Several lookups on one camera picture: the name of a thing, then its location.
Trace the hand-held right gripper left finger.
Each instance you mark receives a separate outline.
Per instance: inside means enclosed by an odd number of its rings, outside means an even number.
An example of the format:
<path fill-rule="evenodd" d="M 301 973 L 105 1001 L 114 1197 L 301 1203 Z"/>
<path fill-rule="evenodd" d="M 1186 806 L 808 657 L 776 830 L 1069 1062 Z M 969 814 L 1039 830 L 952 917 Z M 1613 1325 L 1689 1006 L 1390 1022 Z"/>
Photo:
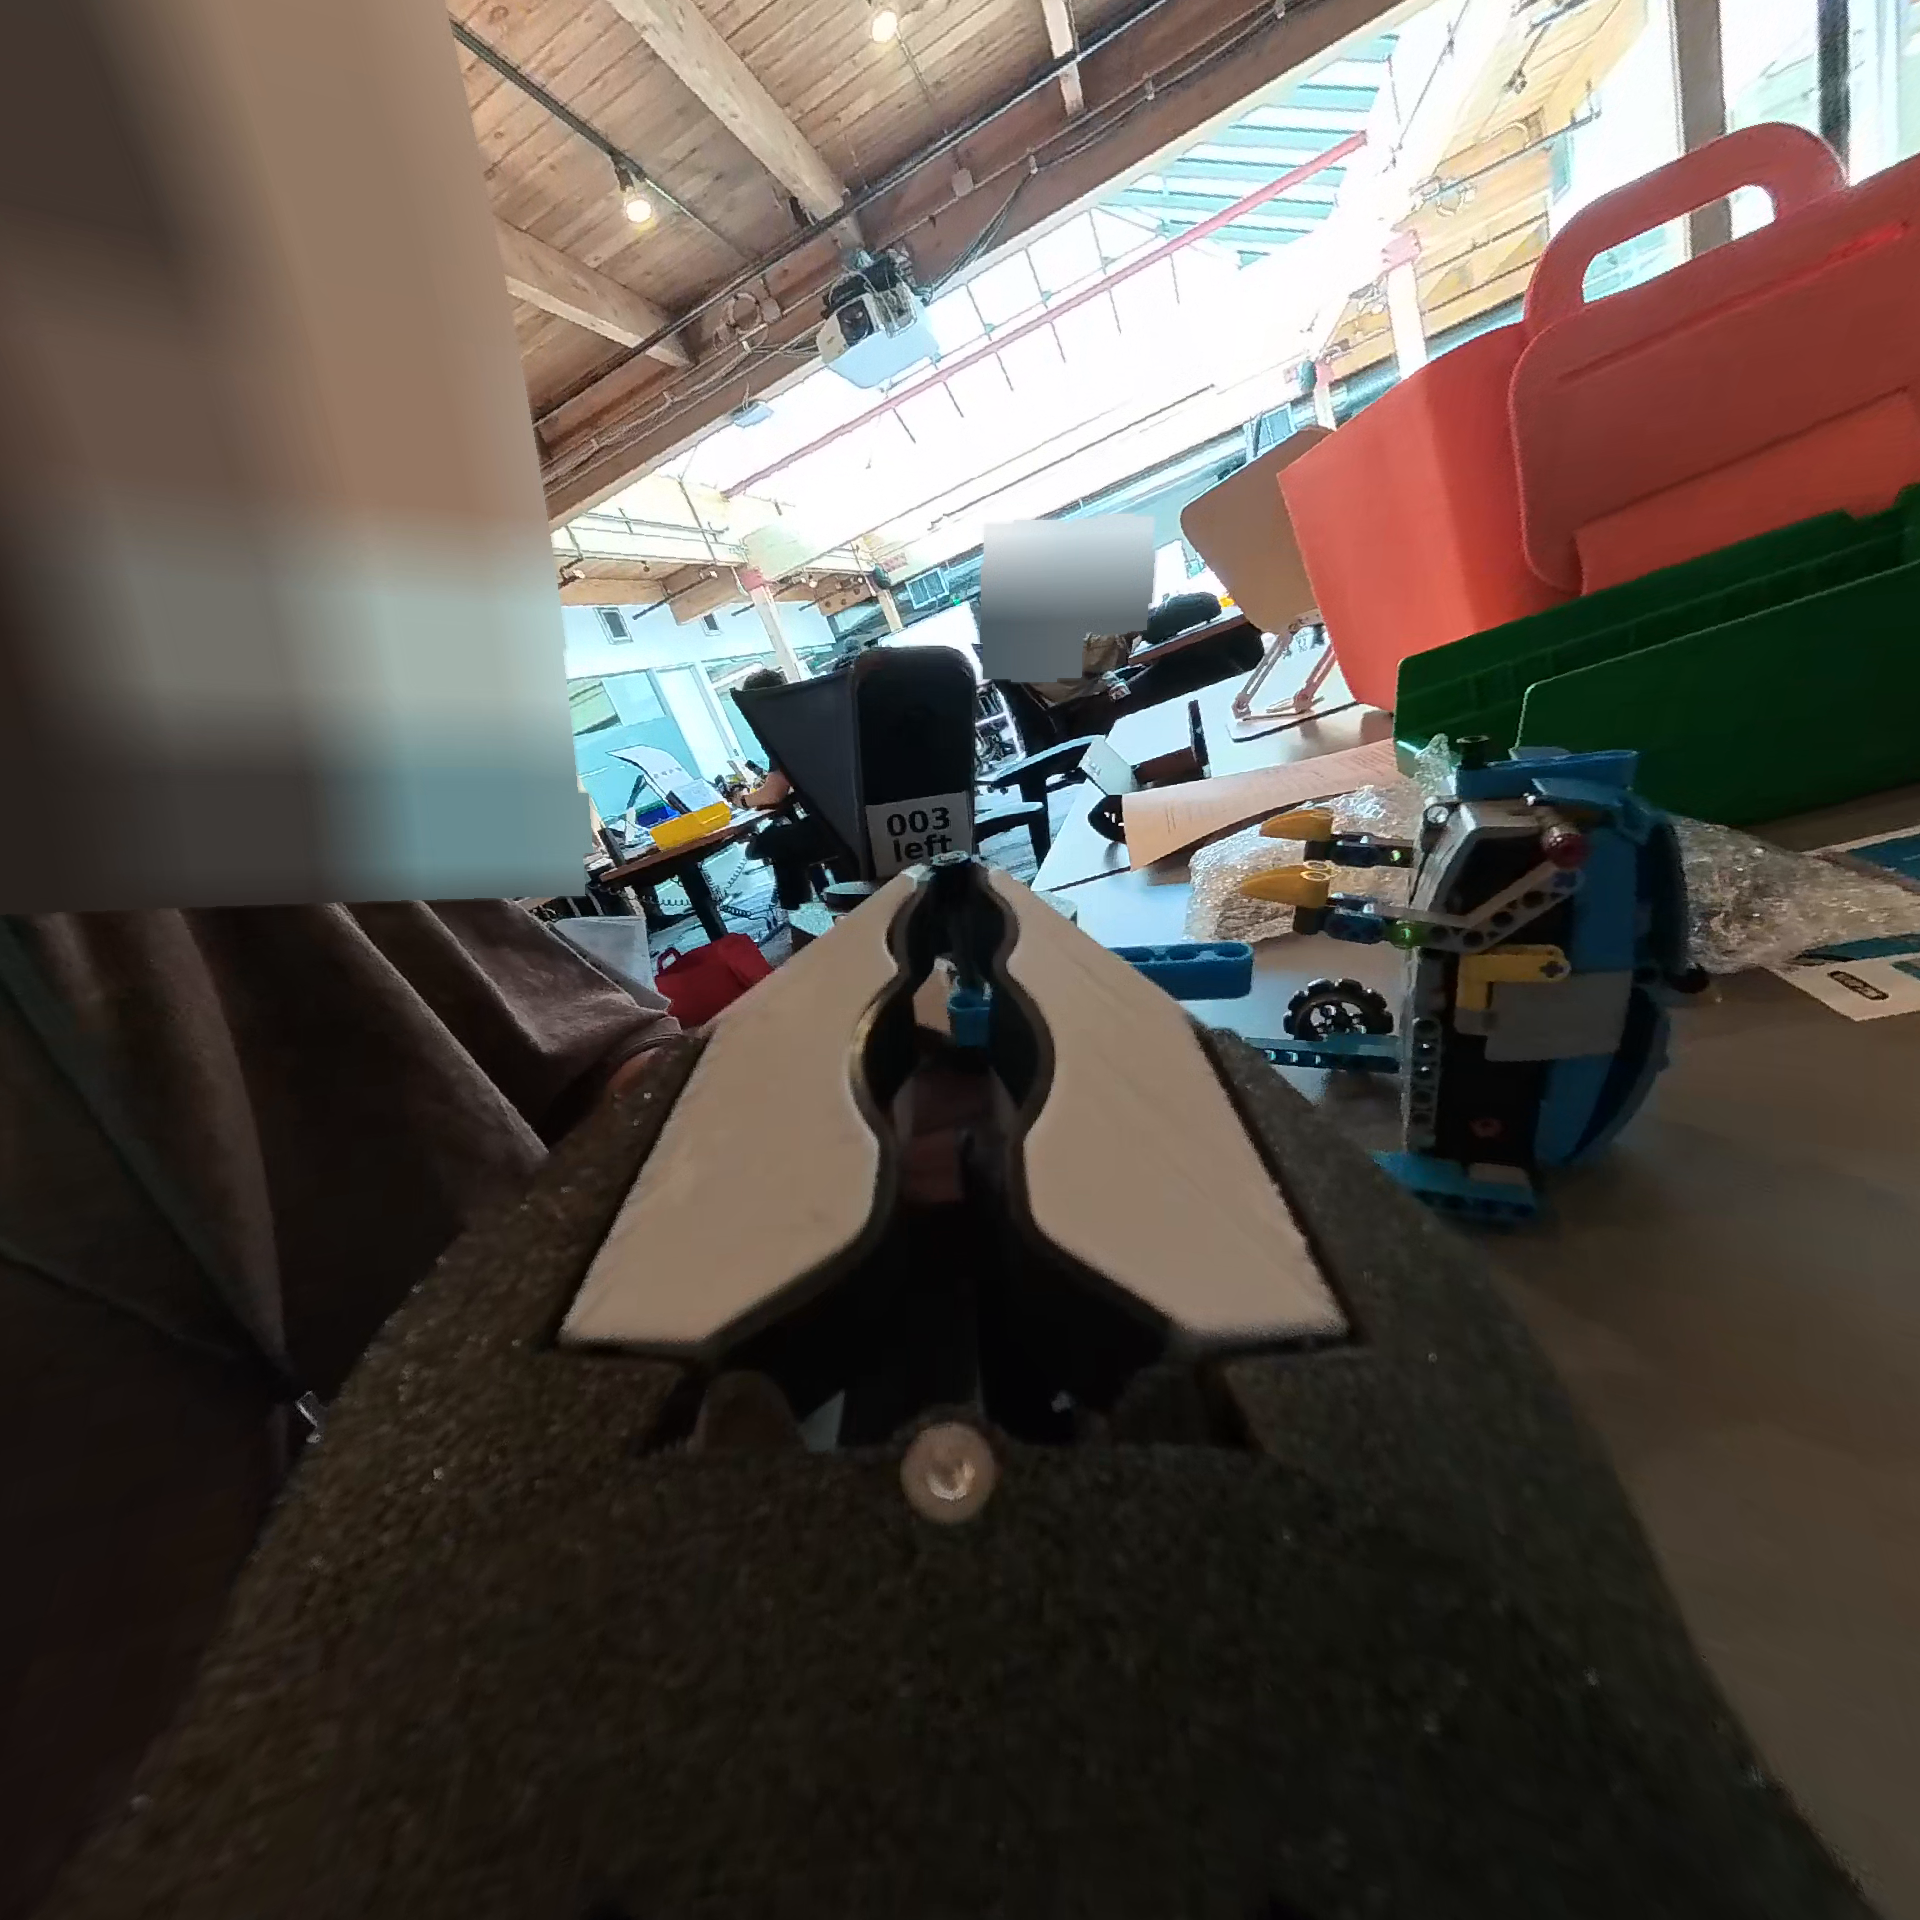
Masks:
<path fill-rule="evenodd" d="M 943 870 L 913 869 L 717 1016 L 564 1352 L 767 1375 L 801 1420 L 943 1403 L 943 1059 L 916 1012 L 942 950 Z"/>

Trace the blue grey toy brick robot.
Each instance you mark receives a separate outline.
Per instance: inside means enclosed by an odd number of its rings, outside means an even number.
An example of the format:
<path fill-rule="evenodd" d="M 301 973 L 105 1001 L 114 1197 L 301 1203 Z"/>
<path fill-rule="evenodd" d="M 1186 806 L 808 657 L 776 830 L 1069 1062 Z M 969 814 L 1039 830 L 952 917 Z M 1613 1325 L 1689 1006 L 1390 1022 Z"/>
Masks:
<path fill-rule="evenodd" d="M 1276 1068 L 1399 1078 L 1396 1149 L 1378 1165 L 1429 1208 L 1534 1216 L 1536 1176 L 1597 1155 L 1669 1059 L 1671 1007 L 1708 985 L 1689 950 L 1685 859 L 1639 791 L 1631 750 L 1514 747 L 1471 736 L 1418 831 L 1340 831 L 1329 805 L 1262 822 L 1303 859 L 1240 894 L 1290 929 L 1402 963 L 1391 1009 L 1356 979 L 1297 989 Z"/>

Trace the person's brown clothing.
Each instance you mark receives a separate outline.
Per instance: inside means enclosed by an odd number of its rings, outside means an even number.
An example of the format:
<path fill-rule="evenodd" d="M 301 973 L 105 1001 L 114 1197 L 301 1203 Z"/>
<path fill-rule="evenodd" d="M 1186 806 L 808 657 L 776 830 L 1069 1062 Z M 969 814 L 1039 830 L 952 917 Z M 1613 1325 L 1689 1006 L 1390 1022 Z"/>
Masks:
<path fill-rule="evenodd" d="M 4 917 L 4 1916 L 174 1717 L 373 1332 L 679 1031 L 508 900 Z"/>

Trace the crumpled bubble wrap bag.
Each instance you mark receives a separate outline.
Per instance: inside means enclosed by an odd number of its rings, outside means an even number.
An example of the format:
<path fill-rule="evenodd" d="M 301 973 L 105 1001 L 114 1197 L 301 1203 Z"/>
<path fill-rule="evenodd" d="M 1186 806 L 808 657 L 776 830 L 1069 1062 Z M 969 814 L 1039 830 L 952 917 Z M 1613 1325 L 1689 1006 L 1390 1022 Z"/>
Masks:
<path fill-rule="evenodd" d="M 1686 959 L 1713 975 L 1917 932 L 1914 879 L 1845 849 L 1786 849 L 1673 814 Z"/>

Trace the wooden background table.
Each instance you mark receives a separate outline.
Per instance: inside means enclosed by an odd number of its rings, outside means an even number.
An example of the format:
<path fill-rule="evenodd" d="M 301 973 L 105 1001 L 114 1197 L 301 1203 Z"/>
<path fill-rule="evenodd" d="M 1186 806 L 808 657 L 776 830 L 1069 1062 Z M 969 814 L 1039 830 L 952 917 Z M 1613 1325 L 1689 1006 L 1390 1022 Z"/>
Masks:
<path fill-rule="evenodd" d="M 732 815 L 724 825 L 702 836 L 688 838 L 681 845 L 661 848 L 637 855 L 600 873 L 588 873 L 588 894 L 609 894 L 626 884 L 658 884 L 677 879 L 684 884 L 693 917 L 704 928 L 711 942 L 726 936 L 724 917 L 716 900 L 713 886 L 704 876 L 704 862 L 721 849 L 741 848 L 760 828 L 762 814 L 748 809 Z"/>

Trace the green storage bin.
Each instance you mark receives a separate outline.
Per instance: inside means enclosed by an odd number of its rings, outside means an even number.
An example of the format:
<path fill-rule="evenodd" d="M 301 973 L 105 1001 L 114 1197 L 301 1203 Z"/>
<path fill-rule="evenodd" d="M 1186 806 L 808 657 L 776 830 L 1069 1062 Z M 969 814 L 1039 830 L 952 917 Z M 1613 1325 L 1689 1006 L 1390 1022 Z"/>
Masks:
<path fill-rule="evenodd" d="M 1396 739 L 1633 751 L 1639 793 L 1761 825 L 1917 780 L 1917 489 L 1409 655 Z"/>

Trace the wooden board stand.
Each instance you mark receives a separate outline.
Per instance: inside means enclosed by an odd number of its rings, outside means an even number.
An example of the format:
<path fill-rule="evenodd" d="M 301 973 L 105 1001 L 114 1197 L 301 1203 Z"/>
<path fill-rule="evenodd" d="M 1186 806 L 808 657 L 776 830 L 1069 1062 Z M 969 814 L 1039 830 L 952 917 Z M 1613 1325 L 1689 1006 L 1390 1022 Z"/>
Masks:
<path fill-rule="evenodd" d="M 1262 637 L 1258 660 L 1232 691 L 1237 740 L 1324 727 L 1341 712 L 1357 716 L 1362 740 L 1390 740 L 1390 716 L 1359 701 L 1337 665 L 1280 489 L 1287 471 L 1329 437 L 1312 423 L 1182 509 L 1183 540 Z"/>

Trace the orange felt bag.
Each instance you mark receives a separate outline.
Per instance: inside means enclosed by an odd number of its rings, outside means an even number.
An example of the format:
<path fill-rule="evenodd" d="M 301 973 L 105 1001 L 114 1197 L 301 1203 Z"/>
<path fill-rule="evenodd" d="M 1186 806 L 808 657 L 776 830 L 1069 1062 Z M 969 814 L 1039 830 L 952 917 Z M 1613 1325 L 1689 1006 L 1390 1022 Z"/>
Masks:
<path fill-rule="evenodd" d="M 1764 124 L 1583 205 L 1520 320 L 1280 476 L 1353 694 L 1400 663 L 1917 476 L 1917 157 Z"/>

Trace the blue printed leaflet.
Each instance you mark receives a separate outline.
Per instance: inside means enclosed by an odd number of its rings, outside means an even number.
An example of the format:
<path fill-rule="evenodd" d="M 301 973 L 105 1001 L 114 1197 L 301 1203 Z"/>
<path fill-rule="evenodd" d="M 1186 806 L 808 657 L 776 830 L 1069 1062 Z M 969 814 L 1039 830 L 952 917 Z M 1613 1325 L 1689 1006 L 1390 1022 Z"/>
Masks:
<path fill-rule="evenodd" d="M 1860 908 L 1876 929 L 1804 949 L 1769 971 L 1829 1009 L 1854 1020 L 1917 1009 L 1917 830 L 1914 825 L 1814 849 L 1836 869 L 1878 886 Z"/>

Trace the black office chair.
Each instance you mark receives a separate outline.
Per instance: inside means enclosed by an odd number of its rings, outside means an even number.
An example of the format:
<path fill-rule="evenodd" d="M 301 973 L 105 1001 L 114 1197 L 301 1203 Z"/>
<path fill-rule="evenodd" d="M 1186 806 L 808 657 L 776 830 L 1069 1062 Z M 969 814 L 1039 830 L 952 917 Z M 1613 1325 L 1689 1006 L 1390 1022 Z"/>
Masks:
<path fill-rule="evenodd" d="M 1085 780 L 1082 757 L 1093 744 L 1093 736 L 1072 736 L 1042 751 L 1006 758 L 976 773 L 976 848 L 993 836 L 1023 831 L 1032 863 L 1042 863 L 1050 849 L 1048 795 Z"/>

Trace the ceiling projector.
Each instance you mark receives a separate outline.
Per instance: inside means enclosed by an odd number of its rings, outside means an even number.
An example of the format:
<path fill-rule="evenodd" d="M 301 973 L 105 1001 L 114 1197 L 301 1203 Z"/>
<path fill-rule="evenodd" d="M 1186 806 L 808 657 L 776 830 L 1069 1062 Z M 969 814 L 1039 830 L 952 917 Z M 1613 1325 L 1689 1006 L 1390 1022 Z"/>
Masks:
<path fill-rule="evenodd" d="M 826 372 L 863 392 L 942 359 L 926 301 L 894 252 L 860 257 L 826 287 L 814 349 Z"/>

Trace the grey desk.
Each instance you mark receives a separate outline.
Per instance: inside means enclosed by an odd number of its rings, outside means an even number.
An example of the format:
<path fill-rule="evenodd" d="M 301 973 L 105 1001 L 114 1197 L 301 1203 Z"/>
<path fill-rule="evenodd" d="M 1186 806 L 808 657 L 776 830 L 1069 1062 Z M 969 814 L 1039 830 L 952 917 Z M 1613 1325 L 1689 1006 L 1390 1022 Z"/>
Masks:
<path fill-rule="evenodd" d="M 1454 1237 L 1229 1031 L 1346 1335 L 1146 1363 L 1008 1446 L 977 1857 L 844 1912 L 1914 1916 L 1914 1059 L 1781 981 Z"/>

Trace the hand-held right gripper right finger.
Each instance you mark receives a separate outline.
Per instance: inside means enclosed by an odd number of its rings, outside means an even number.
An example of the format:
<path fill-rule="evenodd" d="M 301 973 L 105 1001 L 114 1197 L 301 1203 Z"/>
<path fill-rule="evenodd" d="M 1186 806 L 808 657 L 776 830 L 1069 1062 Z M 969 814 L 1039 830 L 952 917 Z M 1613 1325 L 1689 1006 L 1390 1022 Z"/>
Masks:
<path fill-rule="evenodd" d="M 1202 1031 L 1022 884 L 976 863 L 996 992 L 966 1124 L 976 1401 L 1069 1441 L 1146 1375 L 1324 1352 L 1351 1317 Z"/>

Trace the brown paper sheet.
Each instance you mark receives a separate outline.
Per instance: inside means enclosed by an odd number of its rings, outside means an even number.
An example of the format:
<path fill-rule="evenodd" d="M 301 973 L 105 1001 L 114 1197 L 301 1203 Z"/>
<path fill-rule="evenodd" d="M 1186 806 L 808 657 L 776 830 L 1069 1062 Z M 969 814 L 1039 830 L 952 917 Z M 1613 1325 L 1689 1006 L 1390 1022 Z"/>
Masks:
<path fill-rule="evenodd" d="M 1297 758 L 1238 774 L 1216 774 L 1120 797 L 1122 843 L 1132 870 L 1186 852 L 1221 831 L 1234 831 L 1277 812 L 1335 799 L 1400 773 L 1390 739 L 1343 751 Z"/>

